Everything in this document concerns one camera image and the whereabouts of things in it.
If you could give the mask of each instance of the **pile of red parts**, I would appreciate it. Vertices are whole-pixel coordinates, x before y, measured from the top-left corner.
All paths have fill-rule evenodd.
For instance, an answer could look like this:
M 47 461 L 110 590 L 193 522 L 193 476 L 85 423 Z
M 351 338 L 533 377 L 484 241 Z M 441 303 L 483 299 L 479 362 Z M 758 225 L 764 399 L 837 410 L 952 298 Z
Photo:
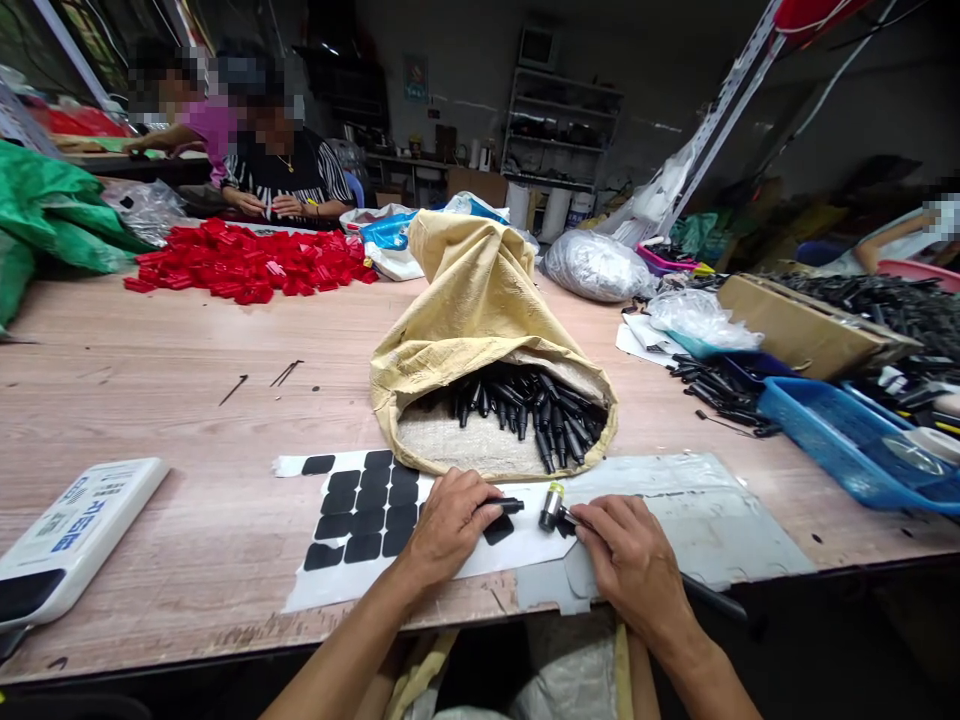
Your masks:
M 223 220 L 199 228 L 174 228 L 167 246 L 140 255 L 138 278 L 123 281 L 127 290 L 207 288 L 238 305 L 268 303 L 274 290 L 284 295 L 313 295 L 336 290 L 353 280 L 377 279 L 364 264 L 363 243 L 334 232 L 277 232 L 266 237 Z

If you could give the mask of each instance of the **striped shirt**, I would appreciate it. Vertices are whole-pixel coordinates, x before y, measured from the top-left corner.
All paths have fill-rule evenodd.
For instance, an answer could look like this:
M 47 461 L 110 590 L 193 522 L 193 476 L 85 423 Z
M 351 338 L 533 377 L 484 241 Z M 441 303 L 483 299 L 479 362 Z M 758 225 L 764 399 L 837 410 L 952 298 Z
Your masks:
M 252 133 L 238 136 L 235 153 L 224 158 L 227 174 L 223 186 L 256 195 L 267 206 L 266 218 L 270 222 L 313 230 L 339 227 L 335 219 L 278 217 L 273 202 L 279 195 L 290 195 L 304 205 L 312 204 L 311 201 L 321 205 L 330 200 L 356 204 L 333 149 L 312 130 L 304 128 L 294 133 L 290 155 L 268 155 L 263 145 L 254 141 Z

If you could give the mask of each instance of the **poster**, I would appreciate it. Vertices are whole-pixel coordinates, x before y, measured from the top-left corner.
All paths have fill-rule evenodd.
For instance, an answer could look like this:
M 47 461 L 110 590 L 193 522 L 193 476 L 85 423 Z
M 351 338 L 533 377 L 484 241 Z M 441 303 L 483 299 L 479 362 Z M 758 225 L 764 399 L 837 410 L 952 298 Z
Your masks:
M 427 103 L 430 98 L 427 84 L 425 55 L 403 56 L 403 97 L 410 102 Z

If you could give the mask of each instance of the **pink shirt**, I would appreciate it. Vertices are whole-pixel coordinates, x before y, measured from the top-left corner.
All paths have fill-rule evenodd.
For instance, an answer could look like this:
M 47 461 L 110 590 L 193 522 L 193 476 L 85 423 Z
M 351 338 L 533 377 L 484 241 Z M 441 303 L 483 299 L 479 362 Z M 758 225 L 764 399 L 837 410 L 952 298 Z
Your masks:
M 224 156 L 230 153 L 237 132 L 237 114 L 223 95 L 209 97 L 200 102 L 189 103 L 178 120 L 203 138 L 213 170 L 210 182 L 220 187 L 227 169 Z

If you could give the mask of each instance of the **blue basket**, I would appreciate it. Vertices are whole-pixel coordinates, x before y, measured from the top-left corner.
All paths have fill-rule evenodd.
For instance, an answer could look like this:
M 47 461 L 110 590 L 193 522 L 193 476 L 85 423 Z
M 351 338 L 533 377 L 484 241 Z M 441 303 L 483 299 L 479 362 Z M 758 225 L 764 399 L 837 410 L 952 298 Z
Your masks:
M 946 473 L 937 477 L 916 469 L 881 441 L 904 428 L 817 380 L 770 377 L 759 409 L 867 507 L 915 507 L 960 515 L 960 479 L 932 456 Z
M 897 415 L 895 412 L 893 412 L 893 410 L 887 410 L 883 405 L 878 403 L 873 398 L 864 395 L 862 392 L 857 390 L 853 386 L 853 383 L 849 380 L 844 380 L 842 383 L 840 383 L 840 387 L 843 388 L 843 391 L 847 393 L 847 395 L 856 398 L 858 401 L 862 402 L 868 408 L 873 410 L 877 415 L 880 417 L 885 417 L 897 427 L 902 427 L 904 430 L 915 430 L 917 428 L 916 425 L 909 422 L 906 418 Z
M 763 392 L 763 381 L 768 377 L 800 377 L 770 353 L 726 352 L 720 360 L 740 387 L 750 392 Z

